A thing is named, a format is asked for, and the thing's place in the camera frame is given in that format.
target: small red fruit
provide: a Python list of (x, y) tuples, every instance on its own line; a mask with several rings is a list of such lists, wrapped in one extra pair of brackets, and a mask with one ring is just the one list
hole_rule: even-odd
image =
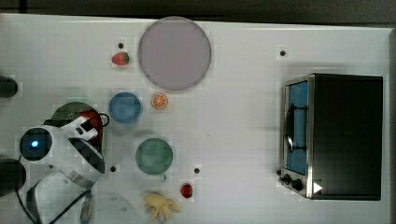
[(116, 65), (125, 65), (129, 62), (129, 55), (126, 52), (120, 52), (111, 58), (111, 62)]
[(180, 193), (184, 198), (189, 199), (192, 197), (192, 186), (190, 184), (183, 185), (180, 189)]

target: orange slice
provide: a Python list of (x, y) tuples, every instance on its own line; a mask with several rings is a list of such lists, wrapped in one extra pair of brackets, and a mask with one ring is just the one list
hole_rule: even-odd
[(158, 93), (152, 98), (151, 104), (156, 109), (164, 109), (168, 105), (168, 98), (165, 94)]

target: blue light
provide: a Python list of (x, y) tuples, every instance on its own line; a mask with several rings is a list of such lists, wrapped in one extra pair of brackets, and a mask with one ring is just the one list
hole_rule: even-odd
[(37, 142), (37, 141), (33, 141), (33, 142), (30, 144), (30, 146), (32, 146), (32, 147), (37, 147), (37, 146), (38, 146), (38, 142)]

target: oven door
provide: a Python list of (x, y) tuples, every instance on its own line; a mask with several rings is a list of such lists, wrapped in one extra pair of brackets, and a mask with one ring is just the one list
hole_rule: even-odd
[(286, 86), (284, 168), (306, 175), (308, 82)]

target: red object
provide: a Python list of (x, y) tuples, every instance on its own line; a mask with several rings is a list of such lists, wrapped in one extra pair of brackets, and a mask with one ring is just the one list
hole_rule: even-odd
[(188, 199), (192, 197), (192, 186), (190, 184), (183, 185), (183, 187), (180, 189), (180, 193), (184, 198)]
[(80, 116), (90, 119), (92, 126), (98, 132), (98, 135), (90, 140), (90, 144), (93, 147), (99, 147), (102, 142), (102, 134), (103, 134), (103, 122), (101, 117), (96, 111), (85, 110), (79, 113)]
[(129, 62), (129, 55), (126, 52), (120, 52), (111, 58), (111, 62), (116, 65), (125, 65)]

